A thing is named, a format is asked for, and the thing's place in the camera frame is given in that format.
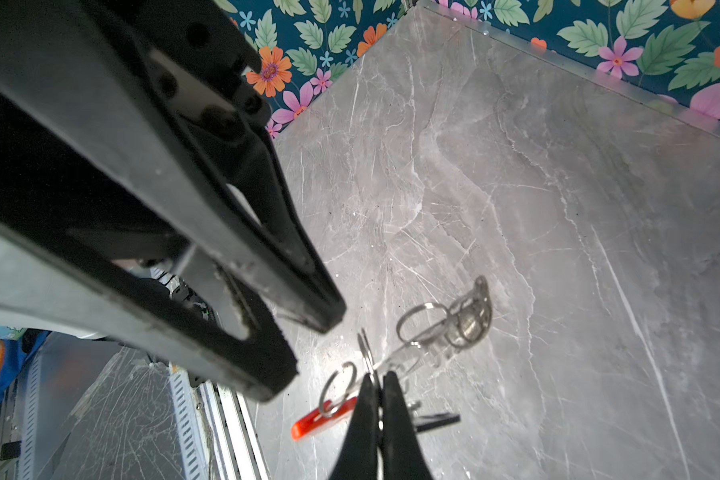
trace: key ring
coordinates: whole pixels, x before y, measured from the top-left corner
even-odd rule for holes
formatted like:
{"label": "key ring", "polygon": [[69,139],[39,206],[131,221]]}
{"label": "key ring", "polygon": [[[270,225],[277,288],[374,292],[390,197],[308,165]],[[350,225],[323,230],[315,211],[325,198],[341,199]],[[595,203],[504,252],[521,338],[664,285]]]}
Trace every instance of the key ring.
{"label": "key ring", "polygon": [[[458,349],[467,349],[478,343],[490,328],[490,323],[493,320],[493,306],[490,303],[488,282],[485,278],[483,276],[479,276],[474,281],[472,291],[461,298],[456,299],[453,303],[451,303],[451,306],[448,309],[451,312],[451,315],[455,318],[456,332],[463,341],[457,343],[460,340],[459,338],[452,340],[450,335],[446,334],[445,339],[448,343]],[[469,335],[464,331],[461,314],[463,312],[468,312],[469,310],[474,312],[474,317],[478,320],[475,322],[475,325],[480,327],[480,331],[477,335]]]}
{"label": "key ring", "polygon": [[445,305],[443,305],[442,303],[426,302],[426,303],[422,303],[421,305],[416,305],[415,307],[410,309],[408,312],[403,313],[403,316],[400,317],[400,320],[398,320],[398,324],[394,328],[395,331],[398,333],[398,338],[400,339],[400,341],[403,343],[407,343],[409,345],[421,347],[422,344],[427,343],[428,340],[432,340],[432,339],[440,336],[442,334],[442,332],[446,328],[448,328],[448,322],[446,322],[446,321],[441,322],[442,328],[440,330],[436,331],[435,333],[433,333],[432,335],[428,336],[427,338],[425,338],[423,340],[406,340],[403,338],[403,335],[400,332],[402,330],[405,322],[409,321],[413,315],[415,315],[416,313],[419,313],[419,312],[423,312],[425,310],[433,310],[433,309],[440,309],[443,312],[445,312],[446,319],[451,316],[451,312],[449,312],[448,308]]}
{"label": "key ring", "polygon": [[[326,395],[328,394],[328,388],[333,383],[333,380],[336,379],[339,373],[343,372],[345,368],[351,367],[352,368],[352,378],[349,379],[349,383],[347,384],[347,388],[344,390],[344,394],[341,397],[341,400],[336,402],[336,404],[331,404],[330,410],[326,412],[326,409],[324,408],[324,405],[326,403]],[[347,401],[347,397],[349,396],[348,390],[351,385],[355,383],[355,380],[358,378],[358,368],[355,366],[352,362],[344,362],[342,364],[341,369],[336,369],[333,371],[330,377],[328,377],[328,380],[326,381],[325,386],[322,388],[322,392],[320,393],[320,403],[317,405],[317,411],[320,412],[320,415],[324,416],[325,418],[331,418],[333,417],[336,412],[342,406],[344,405],[344,402]]]}

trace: blue fabric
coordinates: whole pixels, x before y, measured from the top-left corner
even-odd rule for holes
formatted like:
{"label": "blue fabric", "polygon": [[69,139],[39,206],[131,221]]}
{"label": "blue fabric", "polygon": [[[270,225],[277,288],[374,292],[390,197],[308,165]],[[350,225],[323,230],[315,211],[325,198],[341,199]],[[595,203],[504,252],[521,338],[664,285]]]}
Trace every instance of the blue fabric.
{"label": "blue fabric", "polygon": [[[622,38],[622,42],[626,40],[627,51],[638,48],[627,55],[638,56],[637,60],[630,60],[634,67],[628,65],[629,71],[617,69],[624,73],[623,82],[665,95],[665,100],[671,103],[677,101],[720,120],[717,0],[439,0],[439,3],[592,68],[611,60],[608,57],[619,51],[616,41]],[[612,67],[601,66],[603,70]]]}
{"label": "blue fabric", "polygon": [[45,339],[48,338],[48,333],[41,332],[38,334],[38,338],[32,345],[32,350],[29,353],[24,353],[21,350],[21,340],[3,340],[5,345],[5,355],[3,357],[3,366],[0,368],[0,402],[3,401],[5,396],[5,390],[9,387],[10,383],[16,379],[31,358],[32,355],[43,345]]}
{"label": "blue fabric", "polygon": [[[280,110],[268,126],[273,138],[355,63],[366,48],[361,43],[369,44],[366,37],[376,40],[379,25],[389,29],[404,14],[400,0],[214,1],[262,58],[274,52],[287,59],[278,68],[285,73],[281,83],[264,91],[259,82],[272,111]],[[257,83],[250,76],[243,81]]]}

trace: screw hole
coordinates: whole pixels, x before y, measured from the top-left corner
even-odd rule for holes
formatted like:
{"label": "screw hole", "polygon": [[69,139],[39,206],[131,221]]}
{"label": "screw hole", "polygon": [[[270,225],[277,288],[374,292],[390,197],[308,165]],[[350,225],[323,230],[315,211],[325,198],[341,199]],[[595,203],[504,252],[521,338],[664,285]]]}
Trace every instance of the screw hole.
{"label": "screw hole", "polygon": [[160,90],[163,91],[167,98],[173,98],[176,94],[176,90],[179,89],[179,84],[176,82],[176,78],[168,72],[163,73],[158,82],[160,83]]}
{"label": "screw hole", "polygon": [[247,114],[253,115],[259,109],[262,107],[262,100],[259,98],[258,95],[251,95],[248,97],[243,104],[242,108],[246,111]]}
{"label": "screw hole", "polygon": [[211,39],[211,33],[208,32],[208,28],[201,23],[193,23],[186,30],[186,40],[194,48],[202,48],[208,45]]}

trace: marble texture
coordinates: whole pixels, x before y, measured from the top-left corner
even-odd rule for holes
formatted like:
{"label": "marble texture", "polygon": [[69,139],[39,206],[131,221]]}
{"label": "marble texture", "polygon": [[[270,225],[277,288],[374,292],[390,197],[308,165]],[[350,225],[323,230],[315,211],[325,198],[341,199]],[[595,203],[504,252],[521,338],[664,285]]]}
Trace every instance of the marble texture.
{"label": "marble texture", "polygon": [[720,478],[720,139],[413,8],[276,141],[344,295],[301,375],[252,405],[272,478],[330,473],[346,425],[294,443],[361,326],[478,274],[488,338],[407,395],[437,478]]}

